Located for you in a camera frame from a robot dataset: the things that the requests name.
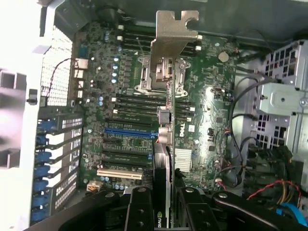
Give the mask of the white PCI slot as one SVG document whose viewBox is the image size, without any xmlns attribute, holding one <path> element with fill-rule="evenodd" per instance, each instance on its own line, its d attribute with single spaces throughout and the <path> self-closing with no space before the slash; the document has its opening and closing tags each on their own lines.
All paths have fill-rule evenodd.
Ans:
<svg viewBox="0 0 308 231">
<path fill-rule="evenodd" d="M 97 176 L 133 179 L 133 180 L 141 180 L 142 179 L 142 173 L 140 173 L 140 172 L 128 171 L 128 170 L 119 170 L 119 169 L 100 168 L 100 169 L 97 170 Z"/>
</svg>

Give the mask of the silver chipset heatsink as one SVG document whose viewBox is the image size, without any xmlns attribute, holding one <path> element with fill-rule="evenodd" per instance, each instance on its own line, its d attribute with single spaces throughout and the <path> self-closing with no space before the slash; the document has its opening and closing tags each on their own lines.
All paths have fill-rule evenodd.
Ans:
<svg viewBox="0 0 308 231">
<path fill-rule="evenodd" d="M 192 168 L 192 151 L 190 149 L 175 149 L 175 168 L 181 172 L 190 172 Z"/>
</svg>

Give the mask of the perforated expansion slot cover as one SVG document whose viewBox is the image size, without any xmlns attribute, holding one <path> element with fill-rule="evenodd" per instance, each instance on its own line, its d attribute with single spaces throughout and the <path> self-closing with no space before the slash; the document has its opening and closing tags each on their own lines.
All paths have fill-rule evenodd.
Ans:
<svg viewBox="0 0 308 231">
<path fill-rule="evenodd" d="M 74 170 L 53 187 L 50 202 L 52 214 L 59 211 L 75 191 L 77 177 L 78 171 Z"/>
<path fill-rule="evenodd" d="M 61 115 L 56 118 L 56 124 L 54 135 L 66 133 L 81 128 L 83 126 L 83 117 L 81 115 Z"/>
</svg>

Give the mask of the blue expansion slot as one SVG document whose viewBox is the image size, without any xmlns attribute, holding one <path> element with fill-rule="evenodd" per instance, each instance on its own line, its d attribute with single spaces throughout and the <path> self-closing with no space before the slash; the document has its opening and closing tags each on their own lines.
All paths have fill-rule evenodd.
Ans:
<svg viewBox="0 0 308 231">
<path fill-rule="evenodd" d="M 144 139 L 154 139 L 155 137 L 158 136 L 158 134 L 154 132 L 135 131 L 135 130 L 127 130 L 127 129 L 121 129 L 121 128 L 105 128 L 104 132 L 106 134 L 140 137 Z"/>
</svg>

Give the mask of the green Dell motherboard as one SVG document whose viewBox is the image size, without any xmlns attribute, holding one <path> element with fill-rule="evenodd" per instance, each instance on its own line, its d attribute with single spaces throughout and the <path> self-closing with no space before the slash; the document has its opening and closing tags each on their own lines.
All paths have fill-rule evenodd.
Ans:
<svg viewBox="0 0 308 231">
<path fill-rule="evenodd" d="M 135 91 L 140 83 L 140 56 L 150 55 L 155 30 L 125 26 L 112 29 L 92 22 L 76 34 L 77 76 L 81 78 L 85 113 L 79 184 L 122 191 L 148 180 L 154 139 L 106 134 L 105 128 L 158 133 L 157 109 L 165 106 L 167 94 L 149 96 Z M 229 106 L 233 100 L 236 46 L 225 38 L 205 36 L 189 43 L 179 58 L 191 64 L 186 69 L 184 90 L 176 98 L 175 149 L 192 151 L 190 172 L 181 172 L 184 183 L 202 189 L 222 187 L 221 170 L 230 165 L 224 156 L 229 135 Z M 229 60 L 222 63 L 219 53 Z M 142 173 L 141 180 L 97 176 L 97 170 L 119 169 Z"/>
</svg>

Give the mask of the metal CPU socket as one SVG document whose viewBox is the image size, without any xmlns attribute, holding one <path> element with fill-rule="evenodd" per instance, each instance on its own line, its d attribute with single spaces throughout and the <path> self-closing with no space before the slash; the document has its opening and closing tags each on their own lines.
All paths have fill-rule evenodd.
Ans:
<svg viewBox="0 0 308 231">
<path fill-rule="evenodd" d="M 140 83 L 134 87 L 135 91 L 140 94 L 149 96 L 162 96 L 166 94 L 167 84 L 165 82 L 157 82 L 155 77 L 150 77 L 150 56 L 140 56 L 138 62 L 141 66 Z M 186 69 L 190 68 L 191 64 L 183 58 L 176 60 L 175 64 L 175 96 L 176 98 L 186 97 L 188 93 L 184 90 Z"/>
</svg>

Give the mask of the perforated metal disk bay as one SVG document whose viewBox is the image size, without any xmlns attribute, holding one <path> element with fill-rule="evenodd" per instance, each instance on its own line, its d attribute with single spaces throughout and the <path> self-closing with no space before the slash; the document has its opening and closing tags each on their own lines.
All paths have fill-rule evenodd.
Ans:
<svg viewBox="0 0 308 231">
<path fill-rule="evenodd" d="M 269 54 L 261 71 L 276 80 L 261 88 L 256 138 L 267 148 L 308 151 L 308 40 Z"/>
</svg>

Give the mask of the open black PC case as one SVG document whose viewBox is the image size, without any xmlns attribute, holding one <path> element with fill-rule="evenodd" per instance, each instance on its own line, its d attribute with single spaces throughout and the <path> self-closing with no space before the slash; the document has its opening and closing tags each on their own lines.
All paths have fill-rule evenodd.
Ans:
<svg viewBox="0 0 308 231">
<path fill-rule="evenodd" d="M 27 89 L 40 90 L 43 55 L 51 46 L 55 19 L 72 36 L 91 18 L 81 0 L 46 1 L 51 10 L 43 19 L 39 0 L 0 0 L 0 68 L 24 77 Z M 95 6 L 105 3 L 150 24 L 157 10 L 198 10 L 198 29 L 218 35 L 238 32 L 250 40 L 261 31 L 271 41 L 284 42 L 308 27 L 308 0 L 94 0 Z M 15 94 L 17 121 L 0 109 L 0 119 L 8 120 L 11 135 L 17 136 L 9 144 L 21 146 L 20 166 L 0 169 L 0 231 L 23 231 L 30 223 L 33 165 L 26 150 L 34 146 L 39 106 L 26 103 L 27 90 Z"/>
</svg>

